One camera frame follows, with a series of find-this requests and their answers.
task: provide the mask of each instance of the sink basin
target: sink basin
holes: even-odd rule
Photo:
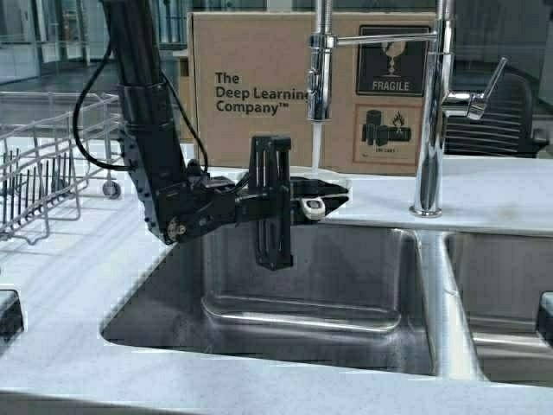
[[[414,234],[294,227],[293,268],[254,260],[253,227],[176,246],[103,330],[110,342],[431,374]]]
[[[553,387],[553,348],[536,333],[541,296],[553,291],[553,239],[458,233],[447,245],[484,374]]]

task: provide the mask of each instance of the chrome faucet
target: chrome faucet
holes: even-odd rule
[[[423,130],[416,173],[415,201],[410,211],[422,217],[442,214],[442,158],[448,117],[480,119],[507,60],[502,58],[483,93],[451,92],[454,62],[454,0],[437,0],[430,33],[338,37],[332,33],[333,0],[315,0],[315,31],[309,38],[308,120],[330,119],[332,53],[340,46],[383,42],[428,42],[424,81]]]

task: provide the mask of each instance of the chair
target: chair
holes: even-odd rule
[[[454,90],[481,91],[489,75],[458,73]],[[532,132],[533,97],[528,80],[505,73],[480,121],[450,118],[445,152],[463,156],[535,158],[549,143],[543,131]]]

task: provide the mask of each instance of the black robotic arm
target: black robotic arm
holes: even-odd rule
[[[240,182],[211,177],[205,149],[188,120],[204,168],[197,160],[186,165],[170,100],[171,93],[178,97],[162,72],[149,1],[100,1],[118,67],[124,169],[144,205],[149,230],[173,244],[225,224],[253,221],[257,262],[271,270],[292,266],[290,226],[324,218],[347,201],[347,190],[290,177],[290,139],[279,136],[251,140],[249,172]]]

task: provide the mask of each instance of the white countertop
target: white countertop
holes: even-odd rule
[[[552,161],[456,158],[444,165],[440,219],[408,213],[413,178],[352,176],[353,199],[330,220],[553,235]],[[81,220],[55,223],[38,246],[2,243],[0,289],[19,292],[26,330],[0,356],[0,393],[181,413],[526,415],[553,406],[553,389],[106,342],[103,325],[167,252],[147,232],[130,192],[119,201],[86,198]]]

